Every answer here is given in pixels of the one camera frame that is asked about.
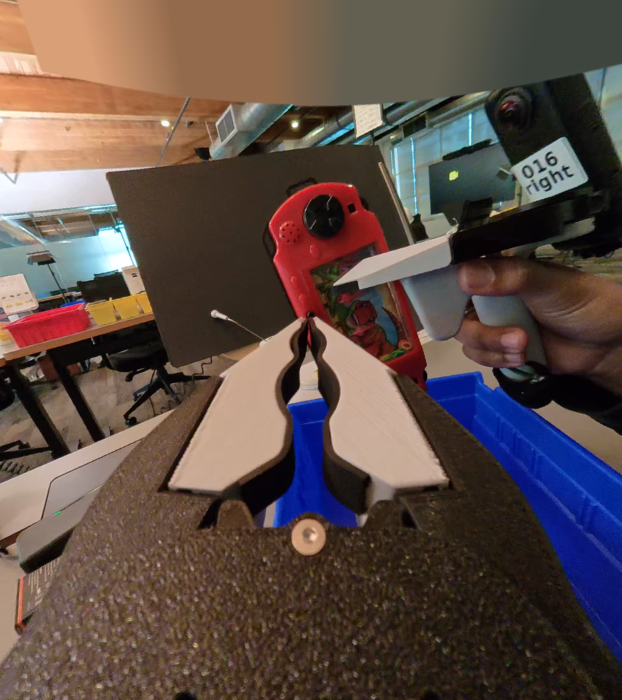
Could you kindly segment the black office chair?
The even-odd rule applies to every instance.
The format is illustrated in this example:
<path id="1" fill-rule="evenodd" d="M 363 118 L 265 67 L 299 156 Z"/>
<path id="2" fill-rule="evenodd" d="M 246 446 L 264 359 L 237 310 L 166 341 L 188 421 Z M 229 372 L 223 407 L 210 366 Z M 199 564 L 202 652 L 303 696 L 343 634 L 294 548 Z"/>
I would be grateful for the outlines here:
<path id="1" fill-rule="evenodd" d="M 105 349 L 111 349 L 102 355 L 105 366 L 110 370 L 125 375 L 125 381 L 131 382 L 137 375 L 150 372 L 149 383 L 133 393 L 134 402 L 124 413 L 125 425 L 128 427 L 138 423 L 134 413 L 159 391 L 163 391 L 172 401 L 179 404 L 181 400 L 173 389 L 174 384 L 190 384 L 195 381 L 206 381 L 211 377 L 206 374 L 187 375 L 184 372 L 168 372 L 169 362 L 166 348 L 160 338 L 156 338 L 154 323 L 147 325 L 145 330 L 131 329 L 117 331 L 114 338 L 105 340 Z"/>

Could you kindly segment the large black board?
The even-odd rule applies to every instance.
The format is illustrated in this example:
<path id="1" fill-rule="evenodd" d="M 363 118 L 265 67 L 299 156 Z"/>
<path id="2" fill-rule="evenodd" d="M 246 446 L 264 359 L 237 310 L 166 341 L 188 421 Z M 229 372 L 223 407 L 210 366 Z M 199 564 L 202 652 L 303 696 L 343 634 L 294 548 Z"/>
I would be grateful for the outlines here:
<path id="1" fill-rule="evenodd" d="M 181 367 L 263 338 L 296 315 L 263 243 L 287 190 L 308 179 L 357 188 L 389 249 L 408 245 L 377 146 L 327 145 L 106 174 L 170 363 Z"/>

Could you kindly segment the person's right hand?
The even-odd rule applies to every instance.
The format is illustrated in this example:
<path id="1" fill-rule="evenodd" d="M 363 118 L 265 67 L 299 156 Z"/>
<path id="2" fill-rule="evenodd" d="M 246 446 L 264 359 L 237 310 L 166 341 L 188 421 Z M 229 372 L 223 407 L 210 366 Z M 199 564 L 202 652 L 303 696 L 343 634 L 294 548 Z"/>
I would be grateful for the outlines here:
<path id="1" fill-rule="evenodd" d="M 481 258 L 458 267 L 472 297 L 515 296 L 540 328 L 553 374 L 587 380 L 622 399 L 622 287 L 569 267 Z"/>

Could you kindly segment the black floor lamp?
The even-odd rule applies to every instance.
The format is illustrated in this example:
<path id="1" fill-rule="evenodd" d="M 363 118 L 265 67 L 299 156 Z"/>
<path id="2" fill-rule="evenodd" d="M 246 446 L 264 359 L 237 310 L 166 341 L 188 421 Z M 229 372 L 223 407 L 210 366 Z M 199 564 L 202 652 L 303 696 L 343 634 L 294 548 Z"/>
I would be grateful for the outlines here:
<path id="1" fill-rule="evenodd" d="M 45 268 L 53 281 L 50 293 L 45 299 L 60 298 L 63 302 L 68 302 L 68 291 L 62 282 L 56 269 L 56 260 L 49 250 L 38 250 L 26 255 L 28 266 Z"/>

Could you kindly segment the white instruction card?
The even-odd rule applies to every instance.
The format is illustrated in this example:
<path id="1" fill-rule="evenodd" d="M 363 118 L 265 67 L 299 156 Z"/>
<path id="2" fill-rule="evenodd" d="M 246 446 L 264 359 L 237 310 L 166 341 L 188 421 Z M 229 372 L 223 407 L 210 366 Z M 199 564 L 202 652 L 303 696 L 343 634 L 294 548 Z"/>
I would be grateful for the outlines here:
<path id="1" fill-rule="evenodd" d="M 0 276 L 0 306 L 7 316 L 19 316 L 39 308 L 25 275 Z"/>

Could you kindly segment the dark desk monitor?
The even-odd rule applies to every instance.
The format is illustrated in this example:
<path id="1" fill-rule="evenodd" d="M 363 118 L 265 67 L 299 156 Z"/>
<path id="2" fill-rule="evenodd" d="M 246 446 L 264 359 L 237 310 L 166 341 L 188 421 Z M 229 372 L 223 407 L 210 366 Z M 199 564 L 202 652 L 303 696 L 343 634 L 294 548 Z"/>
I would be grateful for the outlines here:
<path id="1" fill-rule="evenodd" d="M 77 281 L 78 291 L 84 302 L 94 304 L 125 298 L 131 295 L 122 272 L 96 275 L 93 279 Z"/>

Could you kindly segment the white paper wall list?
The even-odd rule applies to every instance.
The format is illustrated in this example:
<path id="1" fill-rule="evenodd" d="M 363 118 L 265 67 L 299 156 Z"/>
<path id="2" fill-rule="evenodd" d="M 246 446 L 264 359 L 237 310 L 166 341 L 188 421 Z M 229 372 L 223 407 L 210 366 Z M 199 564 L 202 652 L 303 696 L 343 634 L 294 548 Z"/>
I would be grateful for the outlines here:
<path id="1" fill-rule="evenodd" d="M 385 125 L 382 103 L 354 104 L 352 106 L 355 139 L 360 139 Z"/>

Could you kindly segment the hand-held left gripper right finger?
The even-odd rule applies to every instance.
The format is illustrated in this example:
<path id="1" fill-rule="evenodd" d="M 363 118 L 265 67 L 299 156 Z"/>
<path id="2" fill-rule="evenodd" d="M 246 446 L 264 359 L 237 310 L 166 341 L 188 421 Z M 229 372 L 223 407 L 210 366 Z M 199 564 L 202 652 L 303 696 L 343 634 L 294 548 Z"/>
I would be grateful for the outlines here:
<path id="1" fill-rule="evenodd" d="M 391 370 L 321 319 L 310 319 L 318 388 L 328 407 L 323 476 L 356 515 L 380 501 L 446 489 L 449 477 Z"/>

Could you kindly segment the person's right forearm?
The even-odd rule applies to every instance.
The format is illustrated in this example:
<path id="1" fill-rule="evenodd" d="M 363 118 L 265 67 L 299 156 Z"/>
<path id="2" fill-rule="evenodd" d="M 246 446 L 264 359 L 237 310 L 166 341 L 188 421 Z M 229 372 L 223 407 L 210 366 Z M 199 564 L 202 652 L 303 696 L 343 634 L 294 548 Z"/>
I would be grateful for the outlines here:
<path id="1" fill-rule="evenodd" d="M 553 384 L 553 403 L 569 411 L 589 416 L 622 436 L 621 396 L 578 370 L 556 373 Z"/>

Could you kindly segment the red handheld game toy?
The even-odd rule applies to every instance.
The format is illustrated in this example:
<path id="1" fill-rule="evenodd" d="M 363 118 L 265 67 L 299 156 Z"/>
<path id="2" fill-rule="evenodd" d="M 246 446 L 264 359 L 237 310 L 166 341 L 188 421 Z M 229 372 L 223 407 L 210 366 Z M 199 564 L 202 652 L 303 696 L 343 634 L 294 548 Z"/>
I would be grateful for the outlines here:
<path id="1" fill-rule="evenodd" d="M 314 179 L 287 194 L 263 242 L 296 315 L 320 318 L 424 389 L 426 361 L 402 285 L 335 285 L 359 262 L 388 252 L 366 200 L 349 183 Z"/>

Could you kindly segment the red plastic bin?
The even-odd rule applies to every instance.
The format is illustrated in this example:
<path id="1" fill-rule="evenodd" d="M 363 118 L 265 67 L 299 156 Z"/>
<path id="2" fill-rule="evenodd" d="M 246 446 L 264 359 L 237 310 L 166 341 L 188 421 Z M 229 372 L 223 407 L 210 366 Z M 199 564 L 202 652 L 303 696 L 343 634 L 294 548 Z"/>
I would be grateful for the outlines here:
<path id="1" fill-rule="evenodd" d="M 76 302 L 24 316 L 10 322 L 6 330 L 15 344 L 23 348 L 81 333 L 89 326 L 86 304 Z"/>

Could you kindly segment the large black monitor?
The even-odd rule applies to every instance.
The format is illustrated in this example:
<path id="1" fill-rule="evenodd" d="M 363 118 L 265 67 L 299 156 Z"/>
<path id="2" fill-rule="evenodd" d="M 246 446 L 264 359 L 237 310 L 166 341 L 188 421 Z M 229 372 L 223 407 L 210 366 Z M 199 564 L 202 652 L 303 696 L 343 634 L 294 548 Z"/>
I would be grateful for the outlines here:
<path id="1" fill-rule="evenodd" d="M 516 197 L 508 156 L 491 139 L 461 148 L 430 164 L 428 178 L 431 214 L 446 214 L 464 202 L 489 198 L 495 204 Z"/>

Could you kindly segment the blue plastic bin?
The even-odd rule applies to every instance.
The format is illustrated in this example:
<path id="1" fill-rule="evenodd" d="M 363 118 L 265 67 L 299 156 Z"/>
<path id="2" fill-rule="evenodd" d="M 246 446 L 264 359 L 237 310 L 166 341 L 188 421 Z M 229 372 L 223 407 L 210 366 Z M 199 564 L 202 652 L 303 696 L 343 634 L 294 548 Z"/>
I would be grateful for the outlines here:
<path id="1" fill-rule="evenodd" d="M 260 697 L 622 699 L 622 477 L 479 373 L 401 385 L 452 486 L 371 530 L 324 482 L 326 402 L 288 406 L 274 525 L 315 517 L 330 538 L 315 573 L 280 560 Z"/>

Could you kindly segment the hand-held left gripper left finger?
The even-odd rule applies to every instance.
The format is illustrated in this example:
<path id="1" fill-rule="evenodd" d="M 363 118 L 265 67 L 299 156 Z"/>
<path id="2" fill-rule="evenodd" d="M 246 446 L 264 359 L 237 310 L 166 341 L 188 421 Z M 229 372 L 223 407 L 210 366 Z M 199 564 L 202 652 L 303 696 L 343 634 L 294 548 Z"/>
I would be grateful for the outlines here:
<path id="1" fill-rule="evenodd" d="M 167 488 L 215 501 L 238 500 L 259 514 L 289 489 L 295 473 L 293 419 L 308 320 L 297 319 L 218 379 Z"/>

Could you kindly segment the black red battery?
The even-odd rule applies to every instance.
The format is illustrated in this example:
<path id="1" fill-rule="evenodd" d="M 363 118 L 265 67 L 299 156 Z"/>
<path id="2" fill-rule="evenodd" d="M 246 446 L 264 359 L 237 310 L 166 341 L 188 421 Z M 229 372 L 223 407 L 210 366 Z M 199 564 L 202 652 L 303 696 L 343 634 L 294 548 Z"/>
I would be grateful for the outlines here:
<path id="1" fill-rule="evenodd" d="M 55 562 L 45 564 L 19 578 L 16 592 L 14 628 L 21 634 L 50 589 Z"/>

